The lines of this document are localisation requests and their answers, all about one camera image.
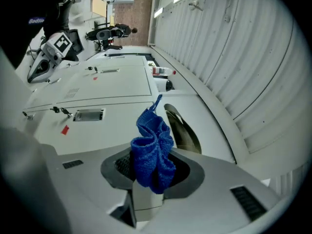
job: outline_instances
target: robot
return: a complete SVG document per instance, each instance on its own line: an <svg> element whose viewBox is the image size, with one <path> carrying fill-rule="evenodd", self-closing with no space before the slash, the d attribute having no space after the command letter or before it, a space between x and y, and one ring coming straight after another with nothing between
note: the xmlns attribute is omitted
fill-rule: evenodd
<svg viewBox="0 0 312 234"><path fill-rule="evenodd" d="M56 67L66 57L73 43L64 33L55 33L37 52L38 56L31 67L27 80L29 83L44 82L53 74Z"/></svg>

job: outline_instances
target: blue towel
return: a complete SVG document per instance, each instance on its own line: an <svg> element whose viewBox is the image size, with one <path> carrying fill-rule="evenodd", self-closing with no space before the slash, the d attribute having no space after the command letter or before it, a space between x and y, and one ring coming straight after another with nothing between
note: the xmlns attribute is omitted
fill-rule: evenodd
<svg viewBox="0 0 312 234"><path fill-rule="evenodd" d="M136 121L143 137L131 141L136 179L156 194L162 194L170 186L176 171L175 165L168 159L174 145L170 128L162 117L154 113L161 97L159 95L155 104L145 109Z"/></svg>

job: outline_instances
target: brick wall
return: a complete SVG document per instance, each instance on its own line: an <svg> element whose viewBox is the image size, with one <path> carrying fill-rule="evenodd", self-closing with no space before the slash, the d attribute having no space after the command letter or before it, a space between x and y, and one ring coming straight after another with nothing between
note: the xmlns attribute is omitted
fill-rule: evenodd
<svg viewBox="0 0 312 234"><path fill-rule="evenodd" d="M150 27L152 0L135 0L134 4L116 4L115 23L129 25L137 28L136 34L130 34L127 38L115 39L114 45L146 46Z"/></svg>

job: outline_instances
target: white machine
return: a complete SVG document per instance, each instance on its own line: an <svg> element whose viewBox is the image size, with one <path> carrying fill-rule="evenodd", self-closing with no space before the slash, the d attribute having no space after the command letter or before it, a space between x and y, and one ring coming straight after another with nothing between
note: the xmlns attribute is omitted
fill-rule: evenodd
<svg viewBox="0 0 312 234"><path fill-rule="evenodd" d="M61 57L56 46L69 47L62 37L42 48L48 64ZM176 173L163 195L136 182L130 141L139 136L137 118L159 94L144 56L90 59L50 79L60 78L31 95L17 126L28 136L11 133L15 142L9 147L17 164L24 156L14 150L31 147L23 172L8 169L7 176L17 191L36 198L33 208L40 213L34 214L49 219L42 223L47 228L72 234L221 234L245 227L279 201L235 164L178 148L169 155ZM170 125L161 101L156 114ZM24 145L15 145L19 139ZM28 175L40 176L25 180ZM55 189L32 191L25 181L36 185L37 179Z"/></svg>
<svg viewBox="0 0 312 234"><path fill-rule="evenodd" d="M31 67L27 80L29 83L45 82L61 63L73 43L64 33L55 33L41 45L38 56Z"/></svg>

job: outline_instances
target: red label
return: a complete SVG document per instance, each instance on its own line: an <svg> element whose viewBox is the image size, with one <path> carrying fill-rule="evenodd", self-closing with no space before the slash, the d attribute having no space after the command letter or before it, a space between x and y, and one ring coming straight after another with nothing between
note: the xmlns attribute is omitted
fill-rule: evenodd
<svg viewBox="0 0 312 234"><path fill-rule="evenodd" d="M67 135L69 127L66 125L63 129L63 131L61 132L61 134Z"/></svg>
<svg viewBox="0 0 312 234"><path fill-rule="evenodd" d="M156 73L156 68L153 67L153 75L159 75L159 73Z"/></svg>

